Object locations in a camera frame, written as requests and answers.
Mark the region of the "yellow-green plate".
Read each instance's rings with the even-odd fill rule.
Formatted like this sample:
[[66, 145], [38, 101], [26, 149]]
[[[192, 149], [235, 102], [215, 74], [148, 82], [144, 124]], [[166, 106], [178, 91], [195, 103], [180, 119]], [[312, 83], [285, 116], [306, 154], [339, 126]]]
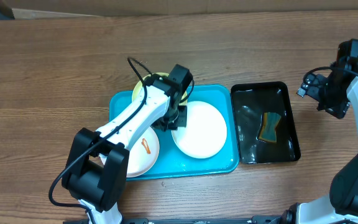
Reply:
[[[162, 77], [167, 77], [168, 73], [157, 72], [157, 75], [160, 75]], [[142, 82], [138, 81], [138, 83], [135, 85], [135, 87], [134, 87], [134, 89], [132, 91], [132, 99], [131, 99], [131, 101], [134, 101], [138, 97], [141, 89], [142, 89]], [[188, 96], [187, 92], [184, 92], [184, 94], [182, 96], [183, 102], [180, 102], [180, 104], [179, 104], [180, 106], [186, 106], [187, 105], [188, 100], [185, 99], [187, 96]]]

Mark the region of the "green yellow sponge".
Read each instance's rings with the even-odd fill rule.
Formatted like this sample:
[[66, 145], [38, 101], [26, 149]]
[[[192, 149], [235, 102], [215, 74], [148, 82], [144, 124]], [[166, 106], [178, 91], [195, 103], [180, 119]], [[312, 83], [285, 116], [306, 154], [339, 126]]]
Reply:
[[265, 112], [262, 115], [262, 122], [258, 134], [258, 140], [269, 143], [277, 142], [277, 126], [281, 121], [281, 116], [274, 112]]

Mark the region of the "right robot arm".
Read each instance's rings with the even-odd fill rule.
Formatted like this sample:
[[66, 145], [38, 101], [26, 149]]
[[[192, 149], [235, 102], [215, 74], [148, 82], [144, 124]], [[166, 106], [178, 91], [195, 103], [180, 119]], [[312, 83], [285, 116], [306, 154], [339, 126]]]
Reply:
[[[318, 101], [319, 110], [343, 114], [354, 109], [358, 135], [358, 56], [343, 56], [328, 67], [328, 77], [309, 71], [298, 95]], [[328, 195], [296, 203], [274, 223], [358, 223], [358, 153], [333, 178]]]

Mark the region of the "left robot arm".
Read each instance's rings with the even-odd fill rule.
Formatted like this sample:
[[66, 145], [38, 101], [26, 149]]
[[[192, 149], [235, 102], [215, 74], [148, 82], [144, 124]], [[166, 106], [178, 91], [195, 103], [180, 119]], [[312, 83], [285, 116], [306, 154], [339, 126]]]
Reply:
[[57, 177], [87, 213], [87, 223], [122, 222], [116, 203], [126, 184], [129, 153], [148, 128], [166, 131], [186, 125], [182, 102], [186, 89], [194, 86], [191, 75], [155, 73], [142, 84], [138, 99], [114, 120], [97, 131], [77, 132], [65, 169]]

